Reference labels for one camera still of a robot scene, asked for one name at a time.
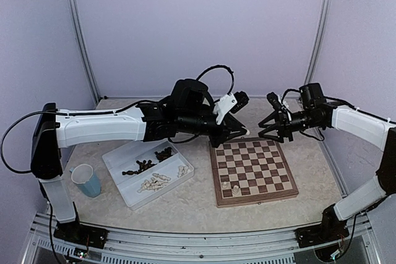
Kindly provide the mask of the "wooden chess board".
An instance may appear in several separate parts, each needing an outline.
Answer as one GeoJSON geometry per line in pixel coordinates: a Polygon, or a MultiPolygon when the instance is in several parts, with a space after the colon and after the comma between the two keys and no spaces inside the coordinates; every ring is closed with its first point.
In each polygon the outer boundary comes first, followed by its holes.
{"type": "Polygon", "coordinates": [[[210,148],[216,204],[240,207],[295,198],[295,179],[279,143],[261,138],[237,138],[210,148]],[[239,192],[232,193],[234,185],[239,192]]]}

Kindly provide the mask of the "white plastic tray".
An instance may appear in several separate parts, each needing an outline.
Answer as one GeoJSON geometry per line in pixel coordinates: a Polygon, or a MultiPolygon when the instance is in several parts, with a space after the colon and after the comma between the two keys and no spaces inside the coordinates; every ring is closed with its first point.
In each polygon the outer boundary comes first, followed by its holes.
{"type": "Polygon", "coordinates": [[[162,140],[157,142],[129,142],[102,156],[109,170],[110,176],[116,184],[126,206],[132,210],[148,204],[161,195],[186,182],[194,175],[194,167],[170,142],[162,140]],[[155,157],[156,151],[162,151],[166,147],[172,148],[172,156],[161,163],[155,157]],[[136,161],[152,160],[156,165],[140,174],[123,176],[123,171],[138,170],[136,161]],[[178,178],[178,167],[189,166],[189,172],[178,178]],[[164,174],[171,178],[168,185],[158,191],[145,190],[137,193],[144,180],[150,180],[153,173],[164,174]]]}

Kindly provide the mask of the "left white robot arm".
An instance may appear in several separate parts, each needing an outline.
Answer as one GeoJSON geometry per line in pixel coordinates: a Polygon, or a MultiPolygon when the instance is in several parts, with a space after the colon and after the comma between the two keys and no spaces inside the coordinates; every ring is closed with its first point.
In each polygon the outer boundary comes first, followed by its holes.
{"type": "Polygon", "coordinates": [[[216,148],[247,134],[234,114],[248,101],[243,91],[229,92],[215,101],[203,82],[181,79],[162,100],[141,100],[121,109],[70,111],[47,103],[33,134],[30,169],[52,204],[63,233],[80,242],[87,230],[77,221],[76,207],[62,178],[62,148],[113,140],[152,142],[178,133],[207,136],[216,148]]]}

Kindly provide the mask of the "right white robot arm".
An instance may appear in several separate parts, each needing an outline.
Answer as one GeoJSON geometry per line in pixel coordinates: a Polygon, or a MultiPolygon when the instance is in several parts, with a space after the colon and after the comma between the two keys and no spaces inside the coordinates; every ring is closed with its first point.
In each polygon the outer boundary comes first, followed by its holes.
{"type": "Polygon", "coordinates": [[[351,217],[373,209],[395,194],[395,121],[383,118],[340,98],[324,95],[319,83],[299,87],[301,110],[292,112],[283,98],[267,95],[273,111],[259,123],[259,137],[279,143],[307,129],[333,129],[345,137],[344,155],[349,165],[366,164],[362,185],[355,185],[339,202],[327,207],[316,229],[317,237],[331,241],[351,217]]]}

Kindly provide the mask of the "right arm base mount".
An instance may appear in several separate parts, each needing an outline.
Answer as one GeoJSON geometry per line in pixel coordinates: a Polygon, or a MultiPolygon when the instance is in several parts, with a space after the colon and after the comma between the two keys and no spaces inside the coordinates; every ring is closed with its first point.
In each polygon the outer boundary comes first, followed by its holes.
{"type": "Polygon", "coordinates": [[[350,235],[348,228],[327,228],[321,224],[298,228],[295,231],[299,248],[312,247],[327,242],[340,240],[350,235]]]}

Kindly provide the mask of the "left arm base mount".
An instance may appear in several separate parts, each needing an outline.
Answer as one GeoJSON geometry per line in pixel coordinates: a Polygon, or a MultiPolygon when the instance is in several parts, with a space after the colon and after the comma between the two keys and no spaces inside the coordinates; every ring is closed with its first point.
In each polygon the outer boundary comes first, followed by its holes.
{"type": "Polygon", "coordinates": [[[57,224],[54,237],[86,247],[104,249],[108,231],[103,228],[80,223],[57,224]]]}

